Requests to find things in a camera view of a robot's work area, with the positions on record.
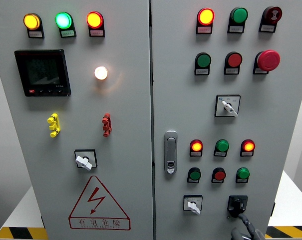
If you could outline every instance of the white indicator light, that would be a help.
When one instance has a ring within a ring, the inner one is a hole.
[[[98,66],[95,71],[94,75],[99,80],[104,80],[107,77],[107,69],[103,66]]]

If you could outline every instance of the gray metal panel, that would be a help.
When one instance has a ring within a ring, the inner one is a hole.
[[[62,11],[72,15],[76,38],[60,38],[54,18]],[[90,11],[103,14],[105,38],[88,36]],[[42,18],[45,39],[27,37],[26,13]],[[0,76],[50,239],[153,238],[148,15],[147,0],[0,0]],[[25,97],[13,52],[56,48],[65,51],[72,95]],[[104,82],[94,77],[100,65],[109,72]],[[113,128],[108,138],[101,122],[106,112]],[[61,124],[56,138],[46,122],[52,113]],[[98,158],[89,172],[74,157],[75,149],[88,148]],[[130,231],[70,229],[68,217],[90,176],[128,214]]]
[[[279,6],[283,17],[276,32],[259,33],[262,13]],[[229,14],[245,7],[249,16],[244,34],[227,34]],[[202,8],[215,12],[213,34],[196,35]],[[302,0],[176,0],[152,1],[156,235],[164,239],[230,239],[231,230],[246,229],[239,219],[227,218],[229,195],[247,195],[245,214],[266,232],[277,187],[302,100]],[[281,63],[268,75],[252,75],[258,52],[274,49]],[[225,56],[243,56],[240,74],[223,75]],[[195,56],[212,57],[209,76],[194,76]],[[238,118],[214,118],[216,95],[240,94]],[[179,136],[178,171],[163,169],[164,133]],[[200,139],[202,157],[189,157],[189,144]],[[230,143],[227,157],[213,157],[215,143]],[[243,140],[252,139],[252,158],[240,157]],[[198,167],[199,184],[187,183],[191,167]],[[223,184],[212,184],[212,171],[226,171]],[[248,184],[236,184],[237,169],[251,171]],[[183,211],[183,195],[203,195],[201,215]]]

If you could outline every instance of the digital meter display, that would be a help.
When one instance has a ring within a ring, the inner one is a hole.
[[[25,64],[31,85],[60,84],[55,60],[28,59]]]
[[[17,50],[14,55],[27,97],[58,97],[71,94],[62,49]]]

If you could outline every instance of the yellow black hazard stripe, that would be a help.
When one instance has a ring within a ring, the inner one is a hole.
[[[39,227],[2,227],[1,239],[37,239],[48,240],[45,228]]]
[[[302,238],[302,226],[269,226],[266,231],[267,239]]]

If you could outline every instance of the yellow terminal connector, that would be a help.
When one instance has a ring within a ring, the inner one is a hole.
[[[52,132],[50,133],[50,137],[51,137],[51,138],[56,137],[56,136],[59,134],[59,132],[61,131],[58,115],[57,115],[56,113],[53,113],[53,114],[47,119],[47,123],[50,124],[50,125],[49,125],[49,129],[52,131]]]

